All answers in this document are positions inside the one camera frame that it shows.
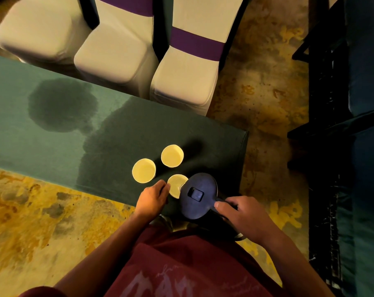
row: chair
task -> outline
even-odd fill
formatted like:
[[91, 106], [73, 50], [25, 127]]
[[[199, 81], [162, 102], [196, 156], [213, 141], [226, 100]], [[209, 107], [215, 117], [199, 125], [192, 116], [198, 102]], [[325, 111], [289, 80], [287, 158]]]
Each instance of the chair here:
[[206, 115], [224, 44], [243, 0], [174, 0], [170, 47], [150, 99]]
[[79, 78], [73, 59], [90, 32], [79, 0], [20, 0], [0, 24], [0, 48], [23, 62]]
[[95, 0], [100, 24], [77, 52], [84, 78], [149, 98], [158, 59], [152, 48], [152, 0]]

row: floor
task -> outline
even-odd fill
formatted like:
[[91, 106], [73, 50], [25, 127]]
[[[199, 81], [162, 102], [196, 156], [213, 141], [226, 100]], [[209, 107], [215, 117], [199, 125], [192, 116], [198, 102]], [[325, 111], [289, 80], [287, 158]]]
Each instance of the floor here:
[[[0, 3], [0, 21], [15, 1]], [[307, 31], [308, 0], [252, 0], [208, 117], [249, 130], [240, 192], [262, 202], [308, 258], [308, 184], [286, 165], [287, 132], [308, 122], [308, 65], [291, 60]], [[55, 284], [133, 210], [0, 170], [0, 297]], [[281, 283], [263, 248], [240, 244]]]

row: table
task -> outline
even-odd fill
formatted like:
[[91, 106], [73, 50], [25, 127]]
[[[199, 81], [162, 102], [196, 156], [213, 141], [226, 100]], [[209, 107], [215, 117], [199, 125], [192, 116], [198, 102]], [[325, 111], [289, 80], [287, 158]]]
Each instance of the table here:
[[[238, 193], [248, 132], [194, 113], [0, 57], [0, 168], [129, 205], [173, 174], [212, 174]], [[174, 169], [164, 147], [185, 153]], [[131, 170], [154, 160], [156, 177], [139, 184]], [[166, 214], [178, 212], [169, 198]]]

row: yellow paper cup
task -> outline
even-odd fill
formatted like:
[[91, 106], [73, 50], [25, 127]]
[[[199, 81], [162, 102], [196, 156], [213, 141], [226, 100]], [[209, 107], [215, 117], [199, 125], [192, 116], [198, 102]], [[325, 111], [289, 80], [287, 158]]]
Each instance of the yellow paper cup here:
[[184, 159], [184, 152], [178, 145], [169, 145], [161, 153], [161, 160], [169, 168], [175, 168]]
[[168, 183], [170, 184], [169, 193], [176, 199], [180, 198], [180, 189], [187, 182], [188, 178], [181, 174], [170, 176]]
[[139, 183], [147, 183], [155, 177], [155, 163], [148, 159], [138, 160], [132, 168], [132, 176]]

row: right hand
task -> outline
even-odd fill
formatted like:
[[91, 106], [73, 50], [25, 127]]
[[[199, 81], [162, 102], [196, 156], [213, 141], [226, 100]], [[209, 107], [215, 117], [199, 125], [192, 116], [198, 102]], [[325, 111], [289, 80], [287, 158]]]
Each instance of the right hand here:
[[[228, 203], [236, 205], [238, 210]], [[261, 246], [282, 232], [254, 197], [229, 197], [226, 202], [215, 202], [214, 207], [220, 215], [229, 219], [240, 233]]]

